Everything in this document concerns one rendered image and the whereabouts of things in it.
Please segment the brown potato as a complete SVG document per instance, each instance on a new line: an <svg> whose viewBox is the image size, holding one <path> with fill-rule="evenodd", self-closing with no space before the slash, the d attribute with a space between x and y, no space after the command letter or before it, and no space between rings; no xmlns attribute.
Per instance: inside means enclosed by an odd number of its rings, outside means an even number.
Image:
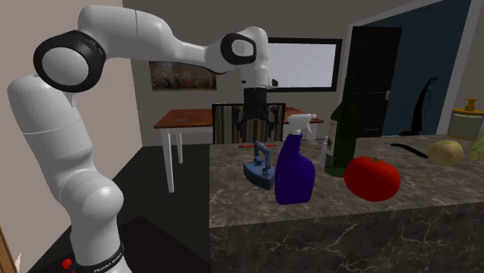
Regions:
<svg viewBox="0 0 484 273"><path fill-rule="evenodd" d="M460 143L454 140L440 140L428 147L428 157L432 162L441 166L452 166L464 157Z"/></svg>

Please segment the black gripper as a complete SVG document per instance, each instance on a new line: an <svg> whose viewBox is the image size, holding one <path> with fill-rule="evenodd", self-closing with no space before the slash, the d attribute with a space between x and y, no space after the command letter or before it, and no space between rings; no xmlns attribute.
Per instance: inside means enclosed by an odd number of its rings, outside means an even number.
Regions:
<svg viewBox="0 0 484 273"><path fill-rule="evenodd" d="M232 108L232 121L236 130L241 132L247 119L265 119L268 132L275 130L278 106L267 107L266 88L245 88L243 108Z"/></svg>

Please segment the black door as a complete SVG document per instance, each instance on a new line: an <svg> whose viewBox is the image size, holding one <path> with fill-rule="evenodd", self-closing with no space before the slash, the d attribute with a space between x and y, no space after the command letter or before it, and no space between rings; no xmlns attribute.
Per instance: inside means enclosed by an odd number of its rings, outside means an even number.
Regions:
<svg viewBox="0 0 484 273"><path fill-rule="evenodd" d="M355 80L360 137L382 135L401 32L399 27L352 28L347 76Z"/></svg>

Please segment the red tomato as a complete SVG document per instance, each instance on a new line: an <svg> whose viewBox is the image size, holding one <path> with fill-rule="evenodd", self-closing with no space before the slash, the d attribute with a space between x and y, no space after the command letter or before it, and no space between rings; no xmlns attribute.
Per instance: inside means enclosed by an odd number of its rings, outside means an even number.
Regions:
<svg viewBox="0 0 484 273"><path fill-rule="evenodd" d="M346 167L344 183L357 197L382 202L400 189L401 177L391 164L376 157L356 157Z"/></svg>

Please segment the dark robot stand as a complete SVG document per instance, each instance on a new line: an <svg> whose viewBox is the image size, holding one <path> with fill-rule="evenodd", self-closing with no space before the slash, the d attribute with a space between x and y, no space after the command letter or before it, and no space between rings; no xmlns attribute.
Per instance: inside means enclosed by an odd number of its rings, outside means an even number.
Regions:
<svg viewBox="0 0 484 273"><path fill-rule="evenodd" d="M132 273L212 273L211 264L138 216L119 230L124 258ZM95 273L75 263L72 252L27 273Z"/></svg>

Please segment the dark green wine bottle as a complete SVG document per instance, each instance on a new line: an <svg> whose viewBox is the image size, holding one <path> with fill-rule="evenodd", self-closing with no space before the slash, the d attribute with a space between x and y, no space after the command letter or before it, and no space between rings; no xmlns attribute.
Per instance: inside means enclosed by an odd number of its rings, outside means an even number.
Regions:
<svg viewBox="0 0 484 273"><path fill-rule="evenodd" d="M354 159L358 138L359 115L354 105L355 80L346 78L342 99L329 120L324 170L343 178L345 168Z"/></svg>

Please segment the brown wooden furniture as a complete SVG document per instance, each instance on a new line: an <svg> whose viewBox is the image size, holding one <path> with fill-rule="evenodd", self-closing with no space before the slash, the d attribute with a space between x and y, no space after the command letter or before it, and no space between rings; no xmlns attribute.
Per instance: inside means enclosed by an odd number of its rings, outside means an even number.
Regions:
<svg viewBox="0 0 484 273"><path fill-rule="evenodd" d="M9 250L5 234L0 226L0 273L18 273L16 263Z"/></svg>

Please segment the black framed window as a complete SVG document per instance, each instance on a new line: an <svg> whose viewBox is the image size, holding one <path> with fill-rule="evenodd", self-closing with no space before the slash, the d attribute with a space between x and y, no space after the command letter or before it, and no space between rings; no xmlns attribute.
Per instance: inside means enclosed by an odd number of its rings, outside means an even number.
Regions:
<svg viewBox="0 0 484 273"><path fill-rule="evenodd" d="M278 85L273 92L335 92L341 39L268 39L269 71Z"/></svg>

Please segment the wall picture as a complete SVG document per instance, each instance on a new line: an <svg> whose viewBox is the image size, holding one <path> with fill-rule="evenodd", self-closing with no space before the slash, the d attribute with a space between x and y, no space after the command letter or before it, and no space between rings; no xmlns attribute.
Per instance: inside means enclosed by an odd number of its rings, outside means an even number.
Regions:
<svg viewBox="0 0 484 273"><path fill-rule="evenodd" d="M216 74L191 64L150 61L151 87L154 92L216 90Z"/></svg>

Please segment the striped chair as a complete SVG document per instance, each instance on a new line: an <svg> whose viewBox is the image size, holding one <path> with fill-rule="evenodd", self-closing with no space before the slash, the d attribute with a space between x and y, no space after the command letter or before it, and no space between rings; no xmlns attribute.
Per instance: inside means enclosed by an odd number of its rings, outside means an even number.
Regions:
<svg viewBox="0 0 484 273"><path fill-rule="evenodd" d="M243 108L243 105L212 104L213 143L253 143L255 140L261 142L280 141L285 120L285 103L268 103L267 107L269 106L278 106L278 124L274 131L268 132L265 120L247 119L240 132L233 125L232 108Z"/></svg>

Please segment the brown table with white legs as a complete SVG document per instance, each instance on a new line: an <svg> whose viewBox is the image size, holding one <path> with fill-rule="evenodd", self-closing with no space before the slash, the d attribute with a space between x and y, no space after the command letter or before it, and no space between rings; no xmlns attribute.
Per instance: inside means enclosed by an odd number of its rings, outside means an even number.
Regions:
<svg viewBox="0 0 484 273"><path fill-rule="evenodd" d="M303 111L300 111L293 107L285 108L285 117L291 115L303 115ZM316 114L311 114L312 119L309 121L309 132L304 136L307 140L315 140L318 125L323 124L324 121L316 117ZM289 122L284 119L281 122L282 139L285 140L289 134L290 127ZM177 147L178 163L183 163L183 147L182 147L182 134L184 133L213 133L213 114L211 109L172 109L162 119L160 119L155 125L154 129L160 130L161 144L164 155L164 166L166 170L166 178L168 183L168 192L174 192L174 175L173 175L173 162L172 162L172 150L171 150L171 137L174 137Z"/></svg>

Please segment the blue spray bottle white trigger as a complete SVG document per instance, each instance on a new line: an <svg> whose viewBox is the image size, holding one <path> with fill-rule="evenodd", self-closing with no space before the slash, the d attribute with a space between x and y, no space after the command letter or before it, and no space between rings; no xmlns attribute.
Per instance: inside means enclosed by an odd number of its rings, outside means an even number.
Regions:
<svg viewBox="0 0 484 273"><path fill-rule="evenodd" d="M315 167L300 153L301 130L311 133L313 114L292 114L287 117L289 134L279 153L275 169L275 199L280 205L306 203L311 199L315 182Z"/></svg>

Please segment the black curved stick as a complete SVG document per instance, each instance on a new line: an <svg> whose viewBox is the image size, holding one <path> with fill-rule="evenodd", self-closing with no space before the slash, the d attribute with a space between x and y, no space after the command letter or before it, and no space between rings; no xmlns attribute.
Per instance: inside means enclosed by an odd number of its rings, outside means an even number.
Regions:
<svg viewBox="0 0 484 273"><path fill-rule="evenodd" d="M423 153L423 152L421 152L421 151L419 151L419 150L417 150L417 149L415 149L413 147L410 147L408 145L405 145L405 144L401 144L401 143L391 143L390 146L403 148L404 150L407 150L407 151L409 151L409 152L411 152L411 153L413 153L413 154L415 154L415 155L417 155L419 157L425 158L425 159L428 159L429 158L425 153Z"/></svg>

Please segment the grey-blue flat iron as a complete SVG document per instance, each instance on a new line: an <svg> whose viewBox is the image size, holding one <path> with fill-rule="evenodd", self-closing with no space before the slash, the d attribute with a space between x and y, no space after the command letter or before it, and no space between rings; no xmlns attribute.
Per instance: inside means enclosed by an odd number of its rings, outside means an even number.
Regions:
<svg viewBox="0 0 484 273"><path fill-rule="evenodd" d="M259 141L254 142L254 159L244 163L244 176L253 185L271 190L275 184L275 168L271 164L271 152Z"/></svg>

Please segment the pale green vegetable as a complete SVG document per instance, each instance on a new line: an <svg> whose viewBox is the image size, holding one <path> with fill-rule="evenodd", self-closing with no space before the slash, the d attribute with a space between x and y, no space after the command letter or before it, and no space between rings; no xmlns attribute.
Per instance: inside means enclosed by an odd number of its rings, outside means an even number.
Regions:
<svg viewBox="0 0 484 273"><path fill-rule="evenodd" d="M468 157L474 161L484 161L484 135L472 146Z"/></svg>

